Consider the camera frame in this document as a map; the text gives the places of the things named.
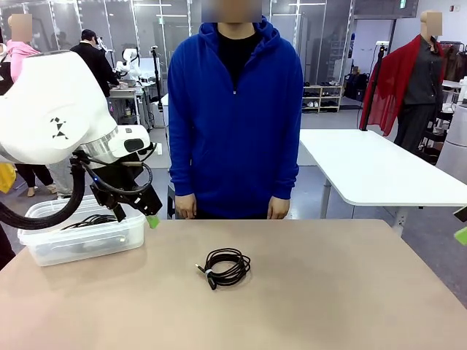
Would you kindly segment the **person's left hand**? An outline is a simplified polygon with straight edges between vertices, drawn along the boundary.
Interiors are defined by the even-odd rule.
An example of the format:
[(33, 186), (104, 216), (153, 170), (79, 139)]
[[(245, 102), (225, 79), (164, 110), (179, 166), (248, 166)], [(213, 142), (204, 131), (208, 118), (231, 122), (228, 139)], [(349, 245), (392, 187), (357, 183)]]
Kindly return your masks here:
[(284, 219), (290, 209), (290, 201), (271, 197), (268, 206), (267, 219)]

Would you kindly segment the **person's right hand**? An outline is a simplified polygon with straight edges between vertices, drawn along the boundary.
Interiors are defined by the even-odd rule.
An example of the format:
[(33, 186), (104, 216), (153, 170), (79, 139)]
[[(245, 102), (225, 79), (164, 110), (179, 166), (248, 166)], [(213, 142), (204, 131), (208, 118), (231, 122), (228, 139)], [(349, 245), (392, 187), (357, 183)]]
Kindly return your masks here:
[(182, 219), (194, 219), (196, 217), (196, 197), (194, 194), (175, 196), (175, 207)]

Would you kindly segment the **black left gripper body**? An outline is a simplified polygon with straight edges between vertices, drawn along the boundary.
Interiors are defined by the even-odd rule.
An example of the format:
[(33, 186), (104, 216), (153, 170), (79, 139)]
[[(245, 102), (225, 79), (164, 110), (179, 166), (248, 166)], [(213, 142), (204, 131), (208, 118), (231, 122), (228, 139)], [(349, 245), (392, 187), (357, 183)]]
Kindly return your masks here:
[(156, 215), (162, 202), (153, 188), (153, 173), (147, 165), (110, 165), (90, 169), (91, 191), (100, 206), (114, 212), (117, 203), (143, 215)]

